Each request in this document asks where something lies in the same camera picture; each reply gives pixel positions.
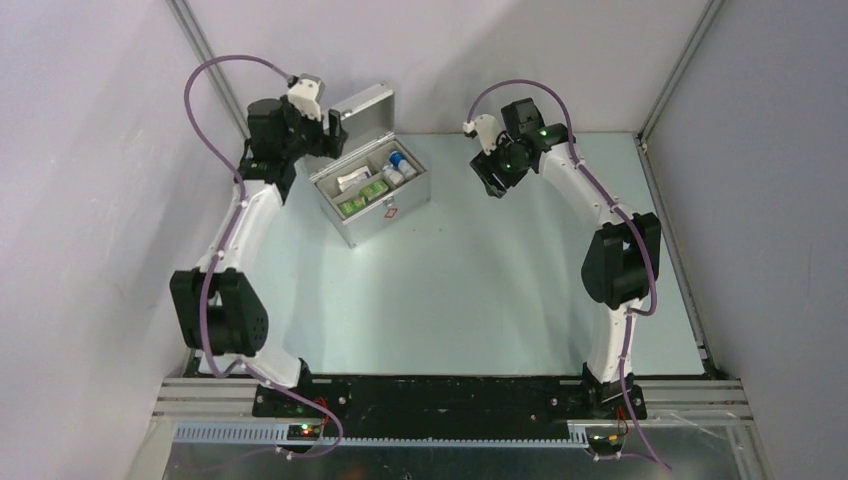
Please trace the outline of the white bandage roll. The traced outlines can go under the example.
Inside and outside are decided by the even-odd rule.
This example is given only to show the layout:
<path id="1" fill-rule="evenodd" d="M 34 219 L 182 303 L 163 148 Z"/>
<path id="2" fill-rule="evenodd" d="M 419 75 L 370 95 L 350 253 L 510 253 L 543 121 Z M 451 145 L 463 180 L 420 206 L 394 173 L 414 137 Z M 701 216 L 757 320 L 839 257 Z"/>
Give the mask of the white bandage roll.
<path id="1" fill-rule="evenodd" d="M 336 178 L 336 182 L 341 193 L 353 187 L 361 181 L 367 180 L 372 176 L 372 172 L 368 166 L 362 166 L 349 174 L 341 175 Z"/>

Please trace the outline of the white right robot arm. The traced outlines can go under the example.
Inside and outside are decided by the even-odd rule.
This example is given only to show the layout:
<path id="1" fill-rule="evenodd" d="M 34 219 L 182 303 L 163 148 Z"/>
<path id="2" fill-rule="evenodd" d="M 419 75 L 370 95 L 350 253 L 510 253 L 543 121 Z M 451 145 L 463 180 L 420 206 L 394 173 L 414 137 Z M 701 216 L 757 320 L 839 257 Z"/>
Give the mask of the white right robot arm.
<path id="1" fill-rule="evenodd" d="M 648 316 L 644 301 L 657 297 L 662 228 L 653 212 L 639 213 L 613 196 L 590 170 L 568 121 L 545 123 L 525 98 L 502 117 L 469 114 L 463 133 L 480 142 L 470 166 L 486 193 L 503 197 L 529 173 L 550 183 L 592 229 L 580 277 L 589 297 L 607 309 L 585 364 L 591 382 L 581 392 L 585 411 L 606 418 L 630 385 L 634 318 Z"/>

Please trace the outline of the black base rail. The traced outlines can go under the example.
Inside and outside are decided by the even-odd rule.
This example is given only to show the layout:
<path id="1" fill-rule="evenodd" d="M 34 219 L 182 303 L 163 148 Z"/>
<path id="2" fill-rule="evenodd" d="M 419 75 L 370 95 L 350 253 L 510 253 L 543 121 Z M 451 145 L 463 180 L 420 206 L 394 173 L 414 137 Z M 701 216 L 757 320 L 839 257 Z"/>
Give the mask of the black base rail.
<path id="1" fill-rule="evenodd" d="M 575 376 L 312 375 L 287 396 L 257 387 L 255 418 L 315 419 L 354 440 L 565 440 L 578 421 L 647 417 L 640 387 L 623 394 Z"/>

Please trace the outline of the small white bottle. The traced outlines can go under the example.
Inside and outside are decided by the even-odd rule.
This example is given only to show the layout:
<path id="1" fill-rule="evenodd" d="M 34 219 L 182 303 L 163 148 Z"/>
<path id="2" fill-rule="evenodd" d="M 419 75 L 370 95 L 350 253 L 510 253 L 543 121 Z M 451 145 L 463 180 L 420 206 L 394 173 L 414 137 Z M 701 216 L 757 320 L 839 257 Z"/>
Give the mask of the small white bottle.
<path id="1" fill-rule="evenodd" d="M 403 185 L 406 181 L 404 175 L 391 164 L 384 165 L 382 173 L 386 181 L 393 187 L 397 188 Z"/>

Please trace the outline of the blue cap clear bottle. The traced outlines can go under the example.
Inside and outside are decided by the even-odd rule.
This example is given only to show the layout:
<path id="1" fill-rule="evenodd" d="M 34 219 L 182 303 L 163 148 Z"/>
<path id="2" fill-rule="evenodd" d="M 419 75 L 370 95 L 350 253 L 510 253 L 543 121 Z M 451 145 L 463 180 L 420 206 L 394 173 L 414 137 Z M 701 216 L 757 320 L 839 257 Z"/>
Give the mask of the blue cap clear bottle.
<path id="1" fill-rule="evenodd" d="M 389 163 L 403 176 L 405 180 L 411 180 L 418 175 L 416 168 L 407 160 L 406 156 L 399 150 L 392 151 L 388 156 Z"/>

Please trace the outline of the green small box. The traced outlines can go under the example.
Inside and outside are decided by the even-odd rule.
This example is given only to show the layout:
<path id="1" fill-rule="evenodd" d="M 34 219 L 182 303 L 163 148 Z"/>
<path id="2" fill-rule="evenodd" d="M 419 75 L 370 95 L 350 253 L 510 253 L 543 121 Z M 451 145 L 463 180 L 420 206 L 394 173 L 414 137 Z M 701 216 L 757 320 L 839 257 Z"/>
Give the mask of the green small box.
<path id="1" fill-rule="evenodd" d="M 356 213 L 362 211 L 368 206 L 367 199 L 362 195 L 357 195 L 346 201 L 338 204 L 339 211 L 344 218 L 349 218 Z"/>

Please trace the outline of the silver metal case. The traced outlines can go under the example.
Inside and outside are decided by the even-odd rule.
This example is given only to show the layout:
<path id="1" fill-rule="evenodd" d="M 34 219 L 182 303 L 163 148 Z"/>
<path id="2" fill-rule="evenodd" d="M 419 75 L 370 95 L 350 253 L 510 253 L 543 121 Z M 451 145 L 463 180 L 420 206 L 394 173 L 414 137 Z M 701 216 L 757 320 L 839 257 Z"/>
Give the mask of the silver metal case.
<path id="1" fill-rule="evenodd" d="M 340 157 L 309 157 L 304 164 L 322 211 L 354 248 L 425 205 L 431 174 L 396 135 L 395 91 L 387 83 L 333 109 L 348 133 Z"/>

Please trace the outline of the green sachet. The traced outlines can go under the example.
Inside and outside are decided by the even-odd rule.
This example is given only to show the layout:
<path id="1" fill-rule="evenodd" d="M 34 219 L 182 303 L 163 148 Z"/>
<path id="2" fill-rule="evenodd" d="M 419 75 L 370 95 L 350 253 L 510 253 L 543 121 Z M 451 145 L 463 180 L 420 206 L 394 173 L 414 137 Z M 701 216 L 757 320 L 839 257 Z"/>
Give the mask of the green sachet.
<path id="1" fill-rule="evenodd" d="M 384 180 L 378 179 L 361 188 L 359 194 L 366 202 L 370 203 L 390 191 L 389 185 Z"/>

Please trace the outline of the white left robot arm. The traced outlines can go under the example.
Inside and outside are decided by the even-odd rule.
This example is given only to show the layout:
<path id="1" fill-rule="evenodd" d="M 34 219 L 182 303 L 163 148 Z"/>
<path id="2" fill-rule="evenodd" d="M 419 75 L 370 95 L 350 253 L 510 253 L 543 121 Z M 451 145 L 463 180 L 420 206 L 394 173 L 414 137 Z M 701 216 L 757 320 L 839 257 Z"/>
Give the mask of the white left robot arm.
<path id="1" fill-rule="evenodd" d="M 302 359 L 269 344 L 270 319 L 249 281 L 271 221 L 285 205 L 306 157 L 337 159 L 349 137 L 343 116 L 329 109 L 317 119 L 288 97 L 261 99 L 247 109 L 250 136 L 233 164 L 233 197 L 215 239 L 197 264 L 171 276 L 169 288 L 185 344 L 206 354 L 214 374 L 229 358 L 266 386 L 281 386 L 278 404 L 304 416 L 316 403 L 315 388 L 301 380 Z"/>

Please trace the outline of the grey divided tray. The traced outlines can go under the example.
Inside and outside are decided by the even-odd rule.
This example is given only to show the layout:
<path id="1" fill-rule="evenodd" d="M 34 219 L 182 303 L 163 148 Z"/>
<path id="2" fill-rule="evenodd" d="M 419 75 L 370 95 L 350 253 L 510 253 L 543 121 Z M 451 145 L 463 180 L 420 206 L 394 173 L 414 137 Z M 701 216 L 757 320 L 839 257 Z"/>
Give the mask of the grey divided tray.
<path id="1" fill-rule="evenodd" d="M 390 164 L 388 160 L 389 154 L 395 150 L 402 152 L 418 171 L 416 177 L 406 180 L 403 185 L 397 188 L 393 188 L 386 181 L 382 173 L 383 166 Z M 336 178 L 349 174 L 362 166 L 368 166 L 372 172 L 372 176 L 341 193 Z M 368 206 L 362 211 L 349 218 L 344 218 L 339 211 L 338 204 L 360 195 L 359 191 L 361 188 L 378 179 L 384 180 L 391 188 L 391 191 L 375 201 L 368 203 Z M 430 191 L 429 171 L 427 167 L 410 150 L 395 139 L 366 146 L 360 152 L 348 154 L 343 159 L 331 163 L 327 168 L 315 175 L 313 183 L 317 188 L 320 198 L 327 202 L 330 215 L 344 223 L 350 223 L 355 219 L 363 218 L 369 210 L 377 211 L 380 218 L 386 217 L 391 219 L 399 215 L 402 210 L 410 209 L 428 200 Z"/>

